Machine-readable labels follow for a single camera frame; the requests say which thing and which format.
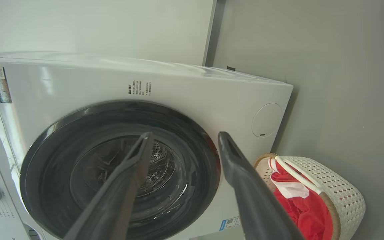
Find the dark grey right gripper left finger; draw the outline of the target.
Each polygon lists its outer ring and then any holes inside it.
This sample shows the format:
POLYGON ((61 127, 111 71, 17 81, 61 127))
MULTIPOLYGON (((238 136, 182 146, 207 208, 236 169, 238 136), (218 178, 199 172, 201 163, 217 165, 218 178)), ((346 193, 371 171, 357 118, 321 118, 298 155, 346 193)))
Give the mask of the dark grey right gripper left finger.
POLYGON ((145 182, 154 144, 143 133, 68 233, 65 240, 124 240, 139 187, 145 182))

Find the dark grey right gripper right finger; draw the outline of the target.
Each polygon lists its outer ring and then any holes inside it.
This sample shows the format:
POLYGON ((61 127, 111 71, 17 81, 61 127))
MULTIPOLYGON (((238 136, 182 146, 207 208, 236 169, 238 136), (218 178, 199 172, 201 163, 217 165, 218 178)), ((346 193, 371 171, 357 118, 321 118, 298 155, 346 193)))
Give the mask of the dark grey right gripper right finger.
POLYGON ((224 177, 234 189, 246 240, 303 240, 298 227, 227 132, 219 132, 224 177))

